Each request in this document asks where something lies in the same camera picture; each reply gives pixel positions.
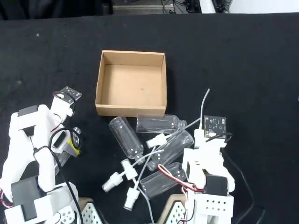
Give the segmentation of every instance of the wire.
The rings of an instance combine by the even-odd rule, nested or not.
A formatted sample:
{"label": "wire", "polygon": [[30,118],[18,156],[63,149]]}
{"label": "wire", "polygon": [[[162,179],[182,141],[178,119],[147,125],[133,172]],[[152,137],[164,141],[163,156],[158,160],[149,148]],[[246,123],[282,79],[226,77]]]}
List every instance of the wire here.
{"label": "wire", "polygon": [[[73,129],[71,129],[71,128],[67,128],[67,127],[59,128],[57,131],[55,131],[55,132],[51,135],[50,140],[49,140],[49,145],[48,145],[48,147],[50,147],[50,148],[52,147],[52,141],[53,141],[54,136],[55,136],[58,132],[63,131],[63,130],[66,130],[66,131],[69,131],[69,132],[70,132],[70,134],[71,134],[71,142],[72,142],[73,146],[74,146],[76,149],[80,150],[80,148],[81,148],[81,142],[82,142],[81,139],[80,139],[80,134],[79,134],[78,132],[76,132],[75,130],[73,130]],[[75,143],[73,133],[75,133],[75,134],[78,136],[78,138],[79,138],[79,143],[78,143],[78,145],[76,145],[76,143]]]}
{"label": "wire", "polygon": [[62,128],[60,128],[60,129],[58,129],[57,131],[55,131],[55,132],[51,135],[51,137],[50,137],[48,146],[42,146],[41,148],[45,148],[45,147],[48,148],[49,151],[51,152],[51,154],[53,155],[53,157],[54,157],[54,159],[55,159],[55,161],[56,161],[56,163],[57,163],[57,166],[58,166],[60,175],[61,175],[63,181],[66,183],[66,185],[67,185],[67,187],[68,187],[68,189],[69,189],[69,191],[70,191],[70,193],[71,193],[71,196],[72,196],[72,198],[73,198],[73,200],[74,200],[74,203],[75,203],[75,205],[76,205],[76,207],[77,207],[77,210],[78,210],[78,213],[79,213],[79,216],[80,216],[81,223],[84,223],[84,222],[83,222],[82,213],[81,213],[81,210],[80,210],[78,201],[77,201],[77,199],[76,199],[76,196],[75,196],[75,194],[74,194],[74,191],[72,190],[72,188],[71,188],[71,186],[70,186],[70,183],[68,182],[68,180],[66,180],[66,178],[65,178],[65,176],[64,176],[64,174],[63,174],[62,166],[61,166],[61,163],[60,163],[60,161],[59,161],[59,158],[57,157],[57,155],[56,155],[56,154],[52,151],[52,149],[51,149],[52,141],[53,141],[54,136],[55,136],[57,133],[59,133],[60,131],[63,131],[63,130],[67,130],[67,131],[70,132],[70,134],[71,134],[71,141],[72,141],[72,143],[73,143],[73,146],[74,146],[76,149],[79,149],[79,145],[80,145],[81,141],[79,140],[79,145],[76,146],[76,144],[74,143],[74,139],[73,139],[73,133],[75,133],[75,134],[78,136],[78,138],[80,138],[80,135],[79,135],[75,130],[70,129],[70,128],[67,128],[67,127],[62,127]]}
{"label": "wire", "polygon": [[189,127],[191,127],[192,125],[196,124],[197,122],[200,121],[201,118],[197,118],[195,121],[193,121],[192,123],[188,124],[186,127],[184,127],[183,129],[187,129]]}
{"label": "wire", "polygon": [[181,187],[181,192],[185,195],[186,202],[187,202],[188,201],[187,189],[184,186]]}
{"label": "wire", "polygon": [[266,213],[266,209],[264,207],[260,207],[263,211],[261,213],[261,216],[259,217],[259,219],[257,220],[256,224],[261,224],[262,223],[262,220],[263,220],[263,217],[265,216],[265,213]]}
{"label": "wire", "polygon": [[203,109],[204,109],[204,102],[206,100],[207,95],[209,94],[210,89],[207,89],[206,94],[204,96],[204,98],[202,99],[201,102],[201,107],[200,107],[200,128],[202,128],[202,113],[203,113]]}
{"label": "wire", "polygon": [[162,164],[158,165],[158,169],[160,170],[160,172],[162,172],[164,175],[166,175],[167,177],[169,177],[173,181],[179,183],[180,185],[182,185],[182,186],[184,186],[184,187],[186,187],[186,188],[188,188],[188,189],[190,189],[192,191],[195,191],[195,192],[202,192],[202,191],[204,191],[203,189],[198,189],[196,187],[196,185],[193,184],[193,183],[184,182],[184,181],[182,181],[182,180],[174,177],[171,174],[171,172],[169,172],[169,170],[165,166],[163,166]]}
{"label": "wire", "polygon": [[165,2],[165,4],[163,4],[163,0],[161,0],[162,12],[163,12],[164,14],[167,13],[167,11],[166,11],[166,9],[165,9],[165,6],[167,5],[167,3],[168,3],[169,1],[170,1],[170,0],[167,0],[167,1]]}
{"label": "wire", "polygon": [[141,179],[141,177],[142,177],[142,175],[143,175],[143,173],[144,173],[144,171],[145,171],[146,165],[149,163],[149,161],[150,161],[150,159],[151,159],[151,156],[153,155],[153,152],[155,152],[155,150],[156,150],[156,146],[153,147],[153,149],[152,149],[151,152],[150,152],[150,156],[149,156],[149,157],[147,158],[147,160],[145,161],[145,164],[144,164],[144,166],[143,166],[143,168],[142,168],[142,170],[141,170],[141,172],[140,172],[140,174],[139,174],[139,177],[138,177],[138,179],[137,179],[137,184],[139,184],[139,181],[140,181],[140,179]]}
{"label": "wire", "polygon": [[229,136],[228,139],[225,139],[225,141],[224,141],[225,143],[227,143],[232,138],[233,134],[230,133],[230,132],[224,132],[224,133],[221,133],[221,134],[217,134],[217,135],[209,138],[208,140],[206,140],[206,142],[212,141],[213,139],[219,138],[221,136]]}
{"label": "wire", "polygon": [[177,224],[179,224],[180,222],[184,222],[184,223],[190,222],[194,217],[194,213],[195,213],[195,200],[194,200],[194,206],[193,206],[193,212],[192,212],[191,218],[189,218],[188,220],[181,219],[177,222]]}
{"label": "wire", "polygon": [[177,1],[173,0],[173,8],[175,9],[175,6],[178,8],[179,11],[183,14],[183,10],[177,5]]}
{"label": "wire", "polygon": [[150,156],[150,155],[156,154],[156,153],[161,153],[161,152],[164,152],[164,149],[161,149],[161,150],[158,150],[158,151],[155,151],[155,152],[151,151],[151,153],[148,153],[148,154],[144,155],[143,157],[139,158],[136,162],[134,162],[134,163],[132,164],[132,167],[134,167],[135,165],[137,165],[137,164],[138,164],[140,161],[142,161],[144,158],[146,158],[146,157],[148,157],[148,156]]}
{"label": "wire", "polygon": [[137,186],[137,189],[140,191],[140,193],[143,195],[143,197],[146,200],[146,203],[148,204],[148,208],[149,208],[149,215],[150,215],[150,219],[151,219],[151,223],[155,224],[154,218],[153,218],[153,212],[151,210],[151,206],[150,206],[150,200],[149,198],[146,196],[146,194],[140,189],[139,186]]}
{"label": "wire", "polygon": [[60,219],[61,219],[61,217],[62,217],[62,215],[61,215],[59,212],[57,212],[57,213],[60,215],[60,218],[58,219],[58,221],[57,221],[55,224],[59,223],[59,222],[60,222]]}
{"label": "wire", "polygon": [[60,122],[59,122],[59,124],[58,124],[56,127],[54,127],[50,132],[55,131],[55,130],[61,125],[61,123],[62,123],[62,118],[61,118],[58,114],[56,114],[56,113],[54,113],[54,115],[56,115],[56,116],[58,116],[58,117],[60,118]]}
{"label": "wire", "polygon": [[12,208],[13,205],[12,205],[12,204],[7,204],[7,203],[4,201],[3,196],[4,196],[4,191],[3,191],[2,188],[0,188],[0,200],[1,200],[2,205],[3,205],[5,208],[7,208],[7,209]]}
{"label": "wire", "polygon": [[237,166],[237,164],[235,164],[235,162],[229,157],[229,155],[225,152],[225,150],[222,150],[222,154],[224,154],[226,156],[226,158],[229,160],[229,162],[239,171],[239,173],[241,174],[242,176],[242,179],[246,185],[246,188],[250,194],[250,197],[251,197],[251,204],[250,206],[247,208],[247,210],[245,212],[243,212],[241,215],[239,215],[239,217],[236,218],[235,221],[232,222],[232,224],[238,224],[240,223],[244,217],[246,217],[250,211],[253,209],[253,206],[254,206],[254,203],[255,203],[255,199],[254,199],[254,196],[253,196],[253,193],[252,193],[252,190],[250,188],[250,186],[248,185],[248,182],[242,172],[242,170]]}

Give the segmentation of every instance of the perforated white plate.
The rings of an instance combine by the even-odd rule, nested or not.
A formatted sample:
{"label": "perforated white plate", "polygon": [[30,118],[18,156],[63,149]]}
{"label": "perforated white plate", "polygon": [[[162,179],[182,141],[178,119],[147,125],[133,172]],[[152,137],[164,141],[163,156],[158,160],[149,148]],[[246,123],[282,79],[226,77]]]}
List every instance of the perforated white plate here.
{"label": "perforated white plate", "polygon": [[179,220],[184,219],[186,209],[180,201],[173,204],[172,209],[169,211],[165,224],[177,224]]}
{"label": "perforated white plate", "polygon": [[82,211],[84,224],[103,224],[93,203],[87,203]]}

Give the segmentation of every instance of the red and white wire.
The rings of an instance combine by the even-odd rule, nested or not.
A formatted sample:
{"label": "red and white wire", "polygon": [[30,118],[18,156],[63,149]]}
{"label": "red and white wire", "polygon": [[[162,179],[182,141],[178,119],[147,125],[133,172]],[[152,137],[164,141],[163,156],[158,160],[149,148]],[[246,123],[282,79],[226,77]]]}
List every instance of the red and white wire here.
{"label": "red and white wire", "polygon": [[181,181],[180,179],[174,177],[171,174],[171,172],[169,172],[169,170],[165,166],[163,166],[162,164],[158,165],[158,169],[160,170],[161,173],[163,173],[164,175],[166,175],[170,179],[174,180],[175,182],[179,183],[180,185],[184,186],[185,188],[188,188],[188,189],[190,189],[192,191],[195,191],[195,192],[202,192],[203,191],[203,189],[198,189],[196,187],[196,185],[193,184],[193,183],[184,182],[184,181]]}
{"label": "red and white wire", "polygon": [[13,205],[8,205],[8,204],[6,204],[5,201],[3,200],[3,194],[4,194],[3,189],[0,189],[0,192],[1,192],[1,193],[0,193],[0,200],[1,200],[2,205],[3,205],[5,208],[7,208],[7,209],[13,207]]}

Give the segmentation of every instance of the circuit board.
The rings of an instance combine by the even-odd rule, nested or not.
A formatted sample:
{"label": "circuit board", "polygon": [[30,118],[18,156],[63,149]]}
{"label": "circuit board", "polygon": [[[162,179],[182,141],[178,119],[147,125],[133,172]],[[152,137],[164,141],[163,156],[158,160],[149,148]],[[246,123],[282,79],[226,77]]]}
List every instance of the circuit board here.
{"label": "circuit board", "polygon": [[226,118],[215,116],[204,116],[204,131],[205,137],[210,138],[217,134],[226,132]]}

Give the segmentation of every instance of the bottle neck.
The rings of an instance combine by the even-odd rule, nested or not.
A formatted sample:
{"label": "bottle neck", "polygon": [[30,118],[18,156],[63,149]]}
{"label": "bottle neck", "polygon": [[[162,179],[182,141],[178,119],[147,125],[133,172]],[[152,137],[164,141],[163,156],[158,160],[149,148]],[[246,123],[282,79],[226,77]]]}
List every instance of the bottle neck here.
{"label": "bottle neck", "polygon": [[[135,156],[135,161],[138,161],[140,158],[142,157],[142,153],[138,154],[137,156]],[[145,162],[145,159],[143,158],[142,160],[139,160],[138,165],[141,165]]]}
{"label": "bottle neck", "polygon": [[187,122],[185,120],[178,121],[178,129],[184,128],[187,126]]}

